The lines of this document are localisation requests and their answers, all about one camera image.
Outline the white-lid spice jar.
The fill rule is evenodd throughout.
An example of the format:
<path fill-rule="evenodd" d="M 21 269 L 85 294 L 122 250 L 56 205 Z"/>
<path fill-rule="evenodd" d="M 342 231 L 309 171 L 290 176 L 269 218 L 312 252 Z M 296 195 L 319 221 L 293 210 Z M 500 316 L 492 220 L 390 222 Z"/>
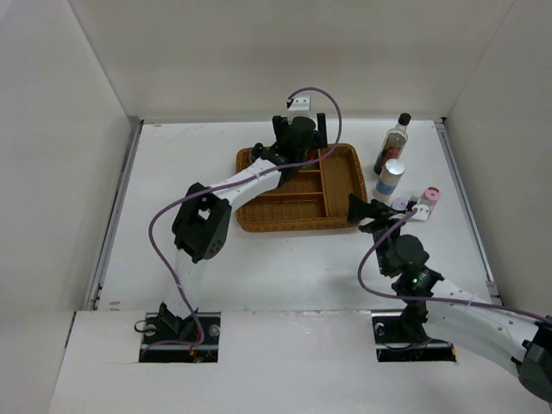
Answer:
<path fill-rule="evenodd" d="M 408 198 L 395 198 L 391 203 L 391 207 L 394 210 L 408 210 L 409 202 Z"/>

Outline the small black-capped glass jar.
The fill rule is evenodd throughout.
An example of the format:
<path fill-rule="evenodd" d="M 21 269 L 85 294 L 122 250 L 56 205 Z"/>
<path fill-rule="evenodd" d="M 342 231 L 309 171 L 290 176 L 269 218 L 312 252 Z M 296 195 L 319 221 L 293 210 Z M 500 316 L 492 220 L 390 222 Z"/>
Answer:
<path fill-rule="evenodd" d="M 250 156 L 253 160 L 256 160 L 262 156 L 263 151 L 264 151 L 264 145 L 258 142 L 252 147 Z"/>

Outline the tall soy sauce bottle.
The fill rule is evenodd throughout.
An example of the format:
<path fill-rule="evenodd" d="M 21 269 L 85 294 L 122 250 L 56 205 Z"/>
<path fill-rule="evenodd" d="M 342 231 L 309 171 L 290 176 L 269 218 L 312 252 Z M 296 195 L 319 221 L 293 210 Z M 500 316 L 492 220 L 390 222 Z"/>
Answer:
<path fill-rule="evenodd" d="M 386 133 L 386 138 L 383 141 L 378 157 L 373 165 L 373 171 L 380 174 L 385 163 L 391 159 L 398 159 L 408 141 L 406 132 L 408 125 L 411 122 L 410 113 L 402 113 L 398 117 L 397 124 L 394 128 L 389 129 Z"/>

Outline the red sauce bottle green label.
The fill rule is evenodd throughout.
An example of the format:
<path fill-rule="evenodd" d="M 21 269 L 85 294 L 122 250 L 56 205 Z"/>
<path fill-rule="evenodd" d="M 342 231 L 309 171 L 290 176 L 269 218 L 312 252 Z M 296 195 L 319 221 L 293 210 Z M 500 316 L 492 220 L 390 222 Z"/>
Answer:
<path fill-rule="evenodd" d="M 302 166 L 303 169 L 306 169 L 306 170 L 310 170 L 313 168 L 313 160 L 315 160 L 317 158 L 317 152 L 316 151 L 311 151 L 308 153 L 308 156 L 305 160 L 305 165 Z"/>

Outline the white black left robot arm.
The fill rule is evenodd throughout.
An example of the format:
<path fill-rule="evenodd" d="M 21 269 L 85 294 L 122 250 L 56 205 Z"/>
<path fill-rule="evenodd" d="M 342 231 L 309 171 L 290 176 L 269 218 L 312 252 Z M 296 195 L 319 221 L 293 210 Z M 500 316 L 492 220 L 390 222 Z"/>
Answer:
<path fill-rule="evenodd" d="M 154 321 L 157 332 L 167 340 L 181 344 L 191 339 L 193 310 L 181 294 L 184 292 L 191 298 L 199 293 L 204 264 L 222 250 L 232 213 L 293 179 L 304 162 L 328 146 L 324 113 L 318 113 L 316 120 L 274 116 L 272 123 L 276 136 L 272 146 L 255 144 L 250 153 L 251 165 L 215 185 L 212 193 L 206 192 L 205 185 L 192 185 L 187 194 L 199 192 L 201 196 L 179 208 L 172 224 L 179 267 L 172 275 L 177 279 Z"/>

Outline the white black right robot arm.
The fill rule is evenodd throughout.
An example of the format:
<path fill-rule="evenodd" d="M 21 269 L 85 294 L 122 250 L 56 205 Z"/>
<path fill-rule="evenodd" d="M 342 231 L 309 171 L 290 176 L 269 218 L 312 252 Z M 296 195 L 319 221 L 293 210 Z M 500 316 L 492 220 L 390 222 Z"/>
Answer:
<path fill-rule="evenodd" d="M 417 343 L 440 340 L 465 348 L 550 402 L 551 318 L 482 301 L 430 269 L 420 240 L 401 231 L 420 210 L 348 197 L 348 222 L 373 238 L 361 263 L 374 256 L 380 275 L 393 280 L 387 297 L 405 303 L 399 317 L 402 335 Z"/>

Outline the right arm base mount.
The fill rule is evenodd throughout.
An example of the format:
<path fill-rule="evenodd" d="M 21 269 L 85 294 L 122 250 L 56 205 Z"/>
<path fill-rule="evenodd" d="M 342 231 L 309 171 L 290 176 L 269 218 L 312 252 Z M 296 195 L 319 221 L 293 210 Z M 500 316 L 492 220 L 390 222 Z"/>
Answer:
<path fill-rule="evenodd" d="M 371 315 L 378 362 L 456 362 L 450 342 L 430 339 L 423 328 L 406 328 L 400 311 L 380 311 Z"/>

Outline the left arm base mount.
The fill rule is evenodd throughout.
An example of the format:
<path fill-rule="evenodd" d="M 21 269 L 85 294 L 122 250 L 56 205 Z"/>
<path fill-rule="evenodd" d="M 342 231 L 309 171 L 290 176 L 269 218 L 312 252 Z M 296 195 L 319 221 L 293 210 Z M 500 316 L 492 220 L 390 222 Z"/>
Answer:
<path fill-rule="evenodd" d="M 216 363 L 219 356 L 222 315 L 199 313 L 198 320 L 204 330 L 204 339 L 192 317 L 184 322 L 183 338 L 161 323 L 158 315 L 147 314 L 135 323 L 134 330 L 141 336 L 140 363 Z"/>

